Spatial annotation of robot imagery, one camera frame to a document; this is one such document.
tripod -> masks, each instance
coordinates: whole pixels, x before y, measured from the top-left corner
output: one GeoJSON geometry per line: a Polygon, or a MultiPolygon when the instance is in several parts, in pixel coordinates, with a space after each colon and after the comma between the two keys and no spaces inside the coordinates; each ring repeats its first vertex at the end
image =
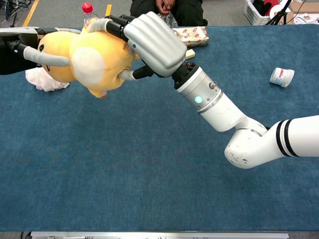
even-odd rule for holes
{"type": "Polygon", "coordinates": [[[289,6],[289,4],[291,3],[292,0],[288,0],[284,6],[283,9],[281,9],[281,11],[279,11],[272,19],[270,19],[266,25],[278,25],[280,19],[282,17],[284,17],[284,24],[287,23],[287,13],[286,13],[286,10],[289,6]]]}

plush toy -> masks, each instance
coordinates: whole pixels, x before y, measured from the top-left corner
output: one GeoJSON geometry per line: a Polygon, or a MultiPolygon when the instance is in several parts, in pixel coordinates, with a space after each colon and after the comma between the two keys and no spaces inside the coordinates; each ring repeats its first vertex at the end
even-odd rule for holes
{"type": "Polygon", "coordinates": [[[116,89],[125,81],[120,76],[130,70],[139,57],[128,44],[106,31],[87,32],[85,25],[80,34],[58,31],[45,35],[38,45],[38,51],[49,55],[68,58],[70,64],[64,67],[42,65],[56,81],[80,82],[91,94],[104,98],[107,91],[116,89]]]}

floor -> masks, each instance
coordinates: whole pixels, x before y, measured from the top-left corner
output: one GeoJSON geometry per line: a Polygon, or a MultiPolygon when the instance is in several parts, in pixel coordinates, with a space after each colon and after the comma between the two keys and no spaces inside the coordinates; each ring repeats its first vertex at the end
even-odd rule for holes
{"type": "MultiPolygon", "coordinates": [[[[83,24],[83,13],[81,4],[84,0],[32,0],[32,4],[37,2],[29,26],[40,27],[80,27],[83,24]]],[[[104,16],[107,4],[112,5],[112,15],[130,14],[130,0],[90,0],[95,13],[104,16]]],[[[204,0],[204,18],[208,20],[208,25],[216,26],[244,26],[250,25],[243,14],[245,0],[204,0]]],[[[18,15],[17,26],[23,26],[30,11],[24,9],[18,15]]],[[[318,239],[319,232],[280,232],[288,233],[290,239],[318,239]]],[[[25,238],[28,232],[4,232],[0,233],[0,239],[20,239],[25,238]]]]}

person's hands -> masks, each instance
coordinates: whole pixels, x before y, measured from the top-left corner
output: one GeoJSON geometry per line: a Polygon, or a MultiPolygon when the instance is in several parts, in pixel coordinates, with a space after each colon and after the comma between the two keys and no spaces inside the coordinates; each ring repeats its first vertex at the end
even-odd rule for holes
{"type": "Polygon", "coordinates": [[[156,0],[156,6],[161,15],[165,16],[170,13],[173,8],[175,0],[156,0]]]}

white patch on toy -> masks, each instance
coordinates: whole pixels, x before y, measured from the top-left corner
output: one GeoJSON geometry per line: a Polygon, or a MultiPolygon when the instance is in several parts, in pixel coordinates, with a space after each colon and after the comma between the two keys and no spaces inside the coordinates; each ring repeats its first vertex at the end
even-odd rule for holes
{"type": "Polygon", "coordinates": [[[79,47],[72,56],[75,78],[83,85],[95,85],[102,81],[106,69],[102,55],[90,47],[79,47]]]}

